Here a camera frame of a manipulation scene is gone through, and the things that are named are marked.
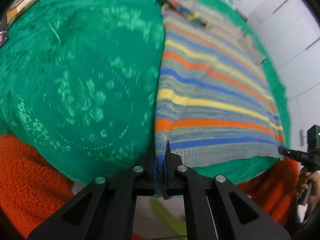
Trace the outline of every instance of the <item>striped cloth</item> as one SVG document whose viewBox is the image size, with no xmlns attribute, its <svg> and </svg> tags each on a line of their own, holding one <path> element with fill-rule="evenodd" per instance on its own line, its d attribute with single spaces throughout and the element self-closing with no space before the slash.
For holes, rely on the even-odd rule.
<svg viewBox="0 0 320 240">
<path fill-rule="evenodd" d="M 165 45 L 156 100 L 158 168 L 167 141 L 189 167 L 254 156 L 285 144 L 263 70 L 241 29 L 195 0 L 159 0 Z"/>
</svg>

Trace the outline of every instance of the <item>person's hand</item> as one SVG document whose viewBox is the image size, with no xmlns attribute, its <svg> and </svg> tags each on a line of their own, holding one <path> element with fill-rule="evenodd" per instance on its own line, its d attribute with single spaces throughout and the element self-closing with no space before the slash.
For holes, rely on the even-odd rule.
<svg viewBox="0 0 320 240">
<path fill-rule="evenodd" d="M 313 208 L 316 206 L 316 204 L 320 199 L 320 176 L 317 172 L 314 172 L 314 173 L 306 172 L 306 169 L 303 168 L 300 171 L 299 181 L 296 186 L 296 189 L 299 195 L 308 189 L 308 184 L 307 184 L 308 180 L 312 182 L 312 189 L 308 199 L 308 204 L 309 204 L 308 209 L 311 211 L 313 210 Z"/>
</svg>

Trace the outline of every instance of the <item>black handle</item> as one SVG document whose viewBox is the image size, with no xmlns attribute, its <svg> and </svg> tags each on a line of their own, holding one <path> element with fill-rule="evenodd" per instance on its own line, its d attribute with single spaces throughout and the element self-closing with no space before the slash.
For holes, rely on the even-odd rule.
<svg viewBox="0 0 320 240">
<path fill-rule="evenodd" d="M 308 203 L 308 198 L 310 196 L 311 193 L 311 189 L 312 189 L 312 181 L 308 180 L 308 189 L 305 190 L 301 196 L 298 198 L 298 204 L 305 206 Z"/>
</svg>

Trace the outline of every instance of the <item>yellow stripe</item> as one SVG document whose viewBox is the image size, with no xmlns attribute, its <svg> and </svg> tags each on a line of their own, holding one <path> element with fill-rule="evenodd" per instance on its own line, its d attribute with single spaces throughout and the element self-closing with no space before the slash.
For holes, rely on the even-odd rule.
<svg viewBox="0 0 320 240">
<path fill-rule="evenodd" d="M 208 35 L 205 35 L 204 33 L 197 31 L 179 21 L 177 21 L 176 19 L 170 17 L 170 18 L 166 18 L 164 20 L 164 23 L 172 23 L 174 25 L 176 25 L 177 27 L 180 27 L 182 30 L 188 31 L 189 33 L 195 34 L 217 46 L 219 46 L 220 48 L 222 48 L 223 50 L 227 51 L 228 53 L 232 54 L 233 56 L 235 56 L 236 58 L 238 58 L 239 60 L 241 60 L 243 63 L 245 63 L 246 65 L 248 65 L 252 70 L 254 70 L 255 73 L 257 73 L 258 76 L 263 77 L 264 76 L 261 72 L 260 67 L 258 67 L 257 65 L 255 65 L 252 61 L 250 61 L 249 59 L 247 59 L 246 57 L 244 57 L 243 55 L 241 55 L 239 52 L 237 52 L 236 50 L 230 48 L 229 46 L 224 45 L 222 42 L 217 41 L 216 39 L 214 39 L 213 37 L 210 37 Z M 231 42 L 233 45 L 235 45 L 236 47 L 238 47 L 239 49 L 242 49 L 238 42 L 234 42 L 231 39 L 228 39 L 228 37 L 226 37 L 225 35 L 221 35 L 221 33 L 217 33 L 218 36 L 222 36 L 223 38 L 226 38 L 229 42 Z"/>
<path fill-rule="evenodd" d="M 269 96 L 266 91 L 260 87 L 257 83 L 255 83 L 254 81 L 252 81 L 250 78 L 246 77 L 245 75 L 243 75 L 242 73 L 240 73 L 239 71 L 234 70 L 233 68 L 222 64 L 216 57 L 214 56 L 210 56 L 208 54 L 202 54 L 202 53 L 196 53 L 193 52 L 191 49 L 186 48 L 185 46 L 181 45 L 180 43 L 177 43 L 173 40 L 166 40 L 165 44 L 167 46 L 172 46 L 176 49 L 181 50 L 182 52 L 184 52 L 185 54 L 187 54 L 189 57 L 192 58 L 198 58 L 198 59 L 206 59 L 208 61 L 210 61 L 211 63 L 214 64 L 214 66 L 224 72 L 227 72 L 235 77 L 237 77 L 238 79 L 242 80 L 244 83 L 248 84 L 249 86 L 255 88 L 255 90 L 257 90 L 258 92 L 260 92 L 260 94 L 262 94 L 265 98 L 274 101 L 273 97 Z"/>
<path fill-rule="evenodd" d="M 239 114 L 250 115 L 254 118 L 267 122 L 271 127 L 275 128 L 276 130 L 282 130 L 282 126 L 276 126 L 274 123 L 270 122 L 267 116 L 264 116 L 255 111 L 252 111 L 250 109 L 246 109 L 240 106 L 235 106 L 232 104 L 222 103 L 222 102 L 208 100 L 208 99 L 181 97 L 175 94 L 170 89 L 160 89 L 158 91 L 157 100 L 161 100 L 161 99 L 168 99 L 168 100 L 171 100 L 173 103 L 177 105 L 182 105 L 182 106 L 206 106 L 206 107 L 212 107 L 216 109 L 236 112 Z"/>
<path fill-rule="evenodd" d="M 194 15 L 190 14 L 187 17 L 187 21 L 192 21 L 193 19 L 197 19 L 197 18 L 198 18 L 198 16 L 196 14 L 194 14 Z"/>
</svg>

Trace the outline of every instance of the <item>green blanket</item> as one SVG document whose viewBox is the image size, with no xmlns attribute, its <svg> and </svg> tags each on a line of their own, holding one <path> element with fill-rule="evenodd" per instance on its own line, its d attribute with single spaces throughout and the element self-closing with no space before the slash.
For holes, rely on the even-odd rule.
<svg viewBox="0 0 320 240">
<path fill-rule="evenodd" d="M 199 1 L 250 32 L 221 1 Z M 0 131 L 34 146 L 81 183 L 123 171 L 152 138 L 163 46 L 155 0 L 38 1 L 10 28 L 0 49 Z M 284 89 L 269 60 L 264 67 L 288 140 Z M 238 183 L 275 161 L 255 157 L 198 171 L 223 173 Z"/>
</svg>

